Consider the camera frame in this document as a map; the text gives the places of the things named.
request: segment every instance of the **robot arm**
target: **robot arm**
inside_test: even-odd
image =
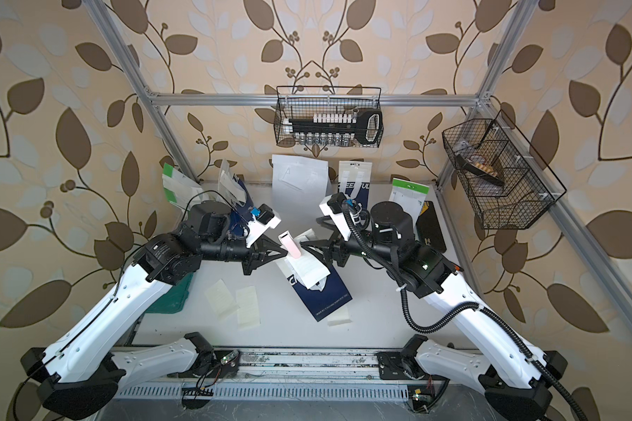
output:
[[[117,285],[75,327],[49,347],[24,354],[21,364],[30,379],[41,383],[38,396],[44,408],[80,420],[138,383],[191,369],[208,372],[213,347],[199,333],[141,351],[110,349],[153,302],[199,269],[202,260],[241,262],[249,275],[287,255],[263,235],[280,222],[268,206],[254,214],[252,240],[228,238],[230,211],[215,201],[193,206],[175,231],[153,237],[137,251]]]
[[[376,260],[397,282],[403,313],[413,329],[434,333],[452,321],[482,352],[461,352],[415,335],[401,352],[400,370],[415,379],[430,373],[459,381],[484,394],[508,420],[532,421],[543,416],[552,400],[552,385],[584,419],[558,382],[567,366],[559,353],[543,352],[514,332],[468,286],[457,265],[414,239],[412,218],[399,205],[387,201],[373,206],[371,231],[354,222],[353,205],[342,193],[325,198],[323,214],[331,217],[339,232],[328,241],[302,242],[302,248],[326,265],[336,261],[344,266],[349,255]],[[330,224],[322,225],[332,229]],[[428,327],[416,324],[407,307],[407,291],[440,310],[443,319]]]

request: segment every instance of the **paper card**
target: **paper card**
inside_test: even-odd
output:
[[[254,286],[236,290],[236,304],[236,321],[240,330],[260,326],[260,307]]]
[[[328,326],[337,326],[343,325],[346,323],[351,323],[351,318],[349,317],[349,310],[344,305],[338,308],[337,310],[330,313],[327,317]]]
[[[232,293],[227,289],[222,280],[215,282],[206,290],[206,299],[208,299],[213,312],[218,316],[218,320],[224,320],[238,310],[238,305],[232,297]]]

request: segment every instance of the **pink object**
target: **pink object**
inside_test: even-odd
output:
[[[290,254],[290,257],[294,259],[298,259],[302,256],[302,252],[300,252],[300,248],[295,243],[295,240],[290,235],[290,231],[286,231],[283,234],[278,236],[279,241],[286,247],[286,250]]]

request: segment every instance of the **black phone case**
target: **black phone case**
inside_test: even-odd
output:
[[[440,253],[447,251],[445,238],[440,231],[438,215],[435,213],[435,206],[432,201],[429,201],[429,208],[416,219],[416,231],[420,241],[423,241],[424,244],[435,248]]]

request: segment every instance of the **aluminum frame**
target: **aluminum frame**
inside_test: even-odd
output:
[[[176,137],[171,131],[166,117],[159,110],[159,106],[185,105],[185,106],[271,106],[276,103],[274,95],[261,94],[160,94],[151,92],[143,80],[138,66],[135,65],[128,48],[126,47],[118,30],[114,27],[110,16],[102,0],[84,0],[87,11],[92,20],[107,41],[110,50],[117,58],[118,64],[125,71],[132,89],[147,110],[148,115],[155,123],[157,130],[161,133],[164,143],[174,156],[183,172],[196,179],[195,173],[186,159],[184,151],[180,148]],[[519,0],[514,14],[509,22],[506,33],[501,44],[497,48],[495,55],[487,70],[482,84],[476,95],[385,95],[381,97],[383,106],[467,106],[470,107],[466,118],[472,118],[476,113],[481,113],[485,117],[493,118],[496,110],[489,103],[496,84],[501,76],[506,63],[511,57],[522,33],[532,14],[536,9],[538,0]],[[511,135],[511,139],[520,145],[517,136]],[[443,167],[439,174],[437,197],[443,213],[446,217],[447,229],[455,242],[455,249],[467,272],[474,274],[472,267],[465,253],[463,242],[458,231],[455,229],[454,221],[451,219],[447,209],[441,189],[449,184],[454,169],[449,162]],[[540,176],[544,182],[548,182],[542,171]],[[632,287],[623,274],[615,266],[614,262],[606,255],[604,250],[590,234],[585,224],[573,212],[568,205],[567,199],[562,198],[549,210],[555,223],[567,237],[573,249],[581,257],[581,260],[590,269],[594,278],[604,288],[609,299],[623,317],[625,324],[632,331]],[[477,290],[477,282],[469,279],[471,285]]]
[[[185,152],[178,144],[178,141],[169,127],[169,123],[166,121],[166,116],[160,111],[157,105],[152,103],[147,95],[147,84],[143,80],[140,69],[136,66],[129,48],[124,43],[122,36],[119,34],[117,28],[112,23],[108,9],[102,0],[83,0],[84,5],[89,12],[92,21],[98,27],[99,32],[108,43],[110,51],[117,59],[119,67],[124,70],[126,79],[129,80],[133,91],[143,104],[143,108],[147,111],[147,115],[150,116],[152,122],[154,122],[157,130],[159,131],[164,145],[167,151],[173,155],[174,160],[180,166],[180,169],[189,178],[196,180],[197,173],[192,169],[189,161],[185,156]]]

